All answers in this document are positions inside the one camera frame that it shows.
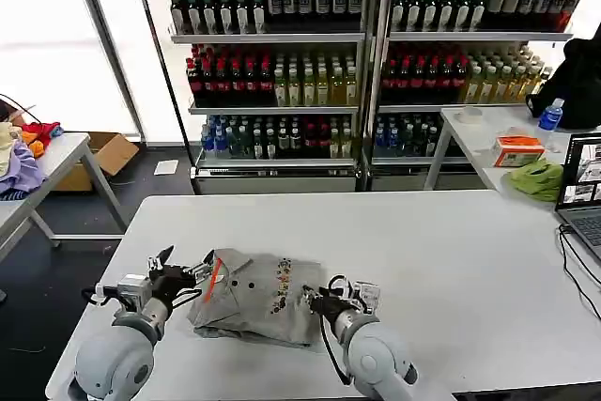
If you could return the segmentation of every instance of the green cloth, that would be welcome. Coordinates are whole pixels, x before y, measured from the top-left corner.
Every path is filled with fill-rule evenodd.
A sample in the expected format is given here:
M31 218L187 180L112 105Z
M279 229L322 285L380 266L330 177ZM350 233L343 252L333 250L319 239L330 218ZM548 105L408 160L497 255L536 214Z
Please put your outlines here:
M555 202L562 187L563 167L560 164L540 159L510 173L510 181L519 190L533 199Z

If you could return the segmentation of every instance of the plastic bottle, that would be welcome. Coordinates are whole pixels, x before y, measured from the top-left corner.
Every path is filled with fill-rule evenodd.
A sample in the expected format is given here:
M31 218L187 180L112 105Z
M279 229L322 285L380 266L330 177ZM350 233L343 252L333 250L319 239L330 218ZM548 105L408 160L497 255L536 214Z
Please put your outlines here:
M563 99L557 98L549 105L545 111L541 114L538 120L538 128L536 130L536 137L539 139L541 144L552 150L552 138L551 135L560 123L563 115Z

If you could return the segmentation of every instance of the laptop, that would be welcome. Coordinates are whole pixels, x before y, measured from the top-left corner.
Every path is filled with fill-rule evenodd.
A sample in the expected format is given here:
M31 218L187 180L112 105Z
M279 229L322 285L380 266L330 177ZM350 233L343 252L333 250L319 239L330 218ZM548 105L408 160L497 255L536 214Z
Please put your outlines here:
M601 133L570 138L555 211L601 258Z

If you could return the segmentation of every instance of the laptop keyboard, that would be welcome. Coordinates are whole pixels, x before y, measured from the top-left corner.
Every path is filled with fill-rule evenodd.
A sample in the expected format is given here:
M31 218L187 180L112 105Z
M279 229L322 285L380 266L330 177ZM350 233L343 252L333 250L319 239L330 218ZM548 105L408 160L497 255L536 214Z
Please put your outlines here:
M601 215L578 218L572 220L572 223L593 246L601 245Z

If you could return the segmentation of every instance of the red cloth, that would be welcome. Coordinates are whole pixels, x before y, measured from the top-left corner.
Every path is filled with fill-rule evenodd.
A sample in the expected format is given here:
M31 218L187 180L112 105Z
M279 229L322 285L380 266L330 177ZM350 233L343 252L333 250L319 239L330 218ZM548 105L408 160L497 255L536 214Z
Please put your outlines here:
M53 122L52 124L39 124L36 122L34 124L25 124L21 126L21 129L31 133L37 133L38 139L44 145L44 148L46 148L46 146L50 144L50 132L57 126L60 126L60 122Z

